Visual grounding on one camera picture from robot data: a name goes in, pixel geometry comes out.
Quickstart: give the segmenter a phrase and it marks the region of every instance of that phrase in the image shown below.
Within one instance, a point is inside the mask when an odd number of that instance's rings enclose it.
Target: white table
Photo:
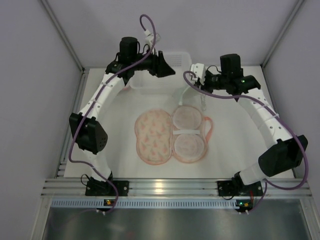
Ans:
[[[261,84],[265,97],[271,103],[267,85],[260,66],[243,67],[244,75],[253,75]],[[104,68],[92,68],[86,81],[81,108],[88,103],[104,75]],[[109,167],[116,178],[231,178],[233,175],[258,160],[267,148],[265,142],[246,111],[236,101],[205,97],[204,115],[214,121],[214,131],[209,141],[209,150],[204,159],[192,164],[177,161],[173,156],[162,165],[152,166],[137,155],[134,124],[140,114],[152,108],[163,108],[172,113],[176,107],[173,98],[163,95],[141,95],[129,89],[119,93],[106,116],[100,121],[108,134],[108,142],[103,150]],[[86,158],[76,145],[74,160]],[[91,174],[87,165],[67,162],[64,177],[80,177]],[[274,178],[293,178],[288,170]]]

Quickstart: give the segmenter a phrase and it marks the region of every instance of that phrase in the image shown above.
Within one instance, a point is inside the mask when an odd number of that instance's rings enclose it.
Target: white basket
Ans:
[[[183,79],[184,71],[192,64],[187,52],[164,52],[165,61],[175,71],[175,75],[158,78],[145,71],[136,71],[130,80],[130,86],[141,94],[173,94],[176,89],[186,85]]]

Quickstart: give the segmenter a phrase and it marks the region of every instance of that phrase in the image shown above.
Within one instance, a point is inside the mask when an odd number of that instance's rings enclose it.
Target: robotic arm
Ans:
[[[163,52],[158,51],[157,54],[155,52],[151,53],[145,60],[125,70],[107,83],[114,74],[138,62],[145,56],[145,54],[138,52],[138,44],[138,40],[134,37],[122,38],[120,51],[116,54],[115,60],[106,67],[101,84],[91,100],[79,113],[72,113],[69,117],[71,133],[72,137],[74,137],[80,122],[83,120],[84,114],[92,108],[80,127],[75,142],[78,144],[78,147],[84,151],[87,159],[94,168],[107,178],[112,178],[112,171],[108,166],[105,154],[102,154],[101,151],[107,144],[108,135],[99,123],[99,120],[103,119],[106,109],[116,95],[128,83],[129,79],[135,74],[135,71],[148,70],[152,76],[157,76],[158,78],[167,77],[176,73],[166,63]],[[92,171],[90,179],[95,181],[95,186],[101,184],[100,182],[104,182],[101,176],[94,170]]]
[[[232,96],[249,96],[263,102],[263,106],[248,98],[235,98],[247,111],[254,124],[263,136],[268,150],[263,153],[257,163],[234,175],[232,188],[238,190],[265,178],[295,168],[301,164],[302,152],[297,142],[286,128],[280,124],[265,106],[273,108],[266,100],[261,86],[254,76],[244,76],[240,56],[228,54],[220,57],[221,72],[212,74],[204,64],[191,65],[191,72],[196,75],[195,86],[212,93],[214,90],[226,90]],[[304,149],[308,141],[304,135],[297,137]]]

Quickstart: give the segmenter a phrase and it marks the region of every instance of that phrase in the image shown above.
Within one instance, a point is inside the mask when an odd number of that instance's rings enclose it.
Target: gray wall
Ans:
[[[194,62],[238,53],[259,65],[296,0],[49,0],[85,66],[104,67],[124,36],[144,42],[139,16],[162,37],[157,49],[187,51]]]
[[[36,0],[0,2],[0,236],[28,239],[80,73]]]
[[[320,1],[308,0],[265,69],[280,117],[308,140],[309,184],[320,210]],[[298,169],[303,175],[304,168]]]

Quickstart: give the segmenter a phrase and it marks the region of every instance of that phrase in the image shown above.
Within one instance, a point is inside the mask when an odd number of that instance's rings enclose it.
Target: pink bag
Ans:
[[[207,134],[205,121],[210,123]],[[172,116],[152,109],[135,122],[136,152],[150,165],[164,164],[171,155],[180,162],[194,163],[206,155],[213,127],[212,119],[193,106],[179,106]]]

